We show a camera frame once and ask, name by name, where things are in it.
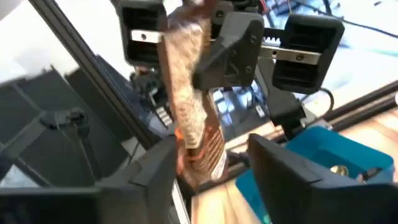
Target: product label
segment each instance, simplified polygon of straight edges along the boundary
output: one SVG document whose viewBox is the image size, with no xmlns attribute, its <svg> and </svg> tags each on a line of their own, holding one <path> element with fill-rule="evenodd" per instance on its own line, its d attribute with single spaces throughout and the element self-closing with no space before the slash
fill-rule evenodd
<svg viewBox="0 0 398 224">
<path fill-rule="evenodd" d="M 219 159 L 219 161 L 217 162 L 216 167 L 214 168 L 214 170 L 210 174 L 210 177 L 211 177 L 212 180 L 219 179 L 221 177 L 221 175 L 223 175 L 225 162 L 226 162 L 226 152 L 224 150 L 223 154 L 221 155 L 221 157 Z"/>
</svg>

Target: wire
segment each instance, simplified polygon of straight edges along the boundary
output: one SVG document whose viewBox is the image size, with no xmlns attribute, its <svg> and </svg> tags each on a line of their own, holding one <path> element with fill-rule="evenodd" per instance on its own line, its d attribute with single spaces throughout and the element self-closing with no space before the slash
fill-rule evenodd
<svg viewBox="0 0 398 224">
<path fill-rule="evenodd" d="M 340 18 L 340 17 L 338 17 L 338 16 L 334 16 L 334 15 L 332 15 L 332 14 L 327 14 L 326 12 L 323 12 L 323 11 L 319 10 L 319 9 L 318 9 L 317 7 L 315 7 L 315 6 L 311 6 L 311 5 L 309 5 L 309 4 L 305 4 L 305 3 L 302 3 L 302 2 L 297 1 L 297 0 L 288 0 L 288 2 L 290 2 L 290 1 L 296 2 L 296 3 L 298 3 L 298 4 L 301 4 L 301 5 L 304 6 L 304 7 L 313 9 L 314 11 L 317 11 L 317 12 L 320 13 L 320 14 L 323 14 L 323 15 L 326 15 L 326 16 L 331 16 L 331 17 L 333 17 L 333 18 L 336 18 L 336 19 L 340 20 L 341 22 L 345 22 L 345 23 L 347 23 L 347 24 L 350 24 L 350 25 L 353 25 L 353 26 L 358 26 L 358 27 L 361 27 L 361 28 L 364 28 L 364 29 L 373 30 L 373 31 L 382 33 L 382 34 L 384 34 L 384 35 L 388 35 L 388 36 L 390 36 L 390 37 L 393 37 L 393 38 L 395 38 L 395 39 L 398 39 L 398 35 L 392 34 L 392 33 L 387 32 L 387 31 L 384 31 L 384 30 L 382 30 L 382 29 L 378 29 L 378 28 L 375 28 L 375 27 L 366 26 L 366 25 L 362 25 L 362 24 L 357 24 L 357 23 L 355 23 L 355 22 L 347 21 L 347 20 L 342 19 L 342 18 Z"/>
<path fill-rule="evenodd" d="M 326 89 L 326 88 L 320 88 L 319 90 L 322 91 L 322 92 L 324 92 L 324 93 L 326 93 L 326 94 L 329 96 L 329 98 L 330 98 L 330 105 L 329 105 L 329 108 L 328 108 L 328 110 L 327 110 L 322 116 L 319 116 L 318 118 L 314 119 L 313 121 L 309 122 L 308 124 L 305 124 L 306 127 L 311 126 L 311 125 L 315 124 L 316 122 L 318 122 L 319 120 L 323 119 L 323 117 L 324 117 L 326 114 L 328 114 L 329 112 L 331 112 L 331 111 L 333 110 L 333 107 L 335 106 L 335 97 L 333 96 L 333 94 L 331 93 L 331 91 L 328 90 L 328 89 Z M 311 96 L 311 95 L 304 96 L 304 97 L 300 100 L 300 102 L 302 103 L 304 100 L 306 100 L 306 99 L 307 99 L 308 97 L 310 97 L 310 96 Z"/>
</svg>

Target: metal bar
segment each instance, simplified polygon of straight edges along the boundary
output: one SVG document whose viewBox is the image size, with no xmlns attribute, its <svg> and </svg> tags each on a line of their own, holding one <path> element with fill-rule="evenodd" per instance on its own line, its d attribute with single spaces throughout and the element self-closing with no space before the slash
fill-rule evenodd
<svg viewBox="0 0 398 224">
<path fill-rule="evenodd" d="M 381 113 L 389 111 L 397 106 L 397 102 L 395 100 L 395 96 L 390 97 L 388 100 L 384 100 L 381 103 L 378 103 L 367 110 L 362 110 L 356 114 L 353 114 L 341 121 L 332 124 L 333 130 L 336 132 L 345 130 L 350 128 L 356 124 L 359 124 L 367 119 L 370 119 L 374 116 L 377 116 Z"/>
<path fill-rule="evenodd" d="M 367 95 L 364 95 L 354 101 L 351 101 L 343 106 L 340 106 L 339 108 L 336 108 L 335 110 L 324 115 L 323 119 L 325 121 L 334 120 L 334 119 L 344 116 L 345 114 L 347 114 L 353 110 L 356 110 L 366 104 L 372 103 L 375 100 L 378 100 L 384 96 L 387 96 L 388 94 L 391 94 L 397 90 L 398 90 L 398 81 L 394 81 L 378 90 L 375 90 L 375 91 L 368 93 Z"/>
<path fill-rule="evenodd" d="M 322 54 L 316 52 L 307 52 L 303 50 L 283 49 L 276 46 L 262 45 L 259 57 L 284 60 L 289 62 L 304 63 L 309 65 L 318 64 Z"/>
<path fill-rule="evenodd" d="M 176 180 L 173 182 L 172 198 L 180 224 L 190 224 L 190 217 L 188 216 L 187 208 L 185 207 L 180 187 Z"/>
<path fill-rule="evenodd" d="M 146 128 L 138 116 L 131 113 L 132 108 L 127 108 L 126 106 L 128 105 L 126 103 L 127 99 L 121 99 L 110 88 L 104 80 L 106 78 L 105 69 L 102 68 L 101 64 L 95 58 L 94 53 L 57 3 L 54 0 L 29 0 L 29 2 L 88 75 L 90 81 L 100 89 L 99 92 L 107 99 L 107 103 L 112 105 L 115 112 L 126 121 L 131 134 L 139 140 L 144 148 L 149 149 L 153 146 L 159 138 Z"/>
</svg>

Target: black plastic bracket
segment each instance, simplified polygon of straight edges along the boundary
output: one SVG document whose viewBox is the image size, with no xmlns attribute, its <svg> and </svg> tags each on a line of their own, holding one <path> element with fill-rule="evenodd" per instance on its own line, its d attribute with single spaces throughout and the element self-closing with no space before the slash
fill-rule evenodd
<svg viewBox="0 0 398 224">
<path fill-rule="evenodd" d="M 289 16 L 281 33 L 280 48 L 320 53 L 316 65 L 277 60 L 272 84 L 285 91 L 312 94 L 319 90 L 338 44 L 344 26 L 338 19 L 327 16 Z"/>
<path fill-rule="evenodd" d="M 264 81 L 266 90 L 262 90 L 267 98 L 269 116 L 272 123 L 281 125 L 287 139 L 292 139 L 303 130 L 300 120 L 305 117 L 302 104 L 293 93 L 276 88 L 272 84 L 274 62 L 271 59 L 259 58 L 258 70 Z"/>
<path fill-rule="evenodd" d="M 210 52 L 199 61 L 193 86 L 199 90 L 249 86 L 261 48 L 264 20 L 259 14 L 229 12 Z"/>
<path fill-rule="evenodd" d="M 126 61 L 131 65 L 158 67 L 157 42 L 149 35 L 156 36 L 154 32 L 161 32 L 160 28 L 165 27 L 161 23 L 167 23 L 163 1 L 120 0 L 114 6 L 119 16 Z M 132 31 L 137 31 L 138 39 L 132 37 Z"/>
</svg>

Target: black bracket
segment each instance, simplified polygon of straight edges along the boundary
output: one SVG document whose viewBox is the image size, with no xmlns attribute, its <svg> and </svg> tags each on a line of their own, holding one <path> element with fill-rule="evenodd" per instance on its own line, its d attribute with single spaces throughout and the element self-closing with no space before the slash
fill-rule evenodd
<svg viewBox="0 0 398 224">
<path fill-rule="evenodd" d="M 343 23 L 332 17 L 298 14 L 289 16 L 283 31 L 265 28 L 264 37 L 280 39 L 278 48 L 266 51 L 268 54 L 260 54 L 261 57 L 276 59 L 272 84 L 296 93 L 317 92 L 344 29 Z"/>
<path fill-rule="evenodd" d="M 131 65 L 158 67 L 159 32 L 161 27 L 167 26 L 163 1 L 120 0 L 114 6 L 119 16 L 126 61 Z"/>
<path fill-rule="evenodd" d="M 264 20 L 259 14 L 230 12 L 210 52 L 202 56 L 193 76 L 200 90 L 249 86 L 260 52 Z"/>
</svg>

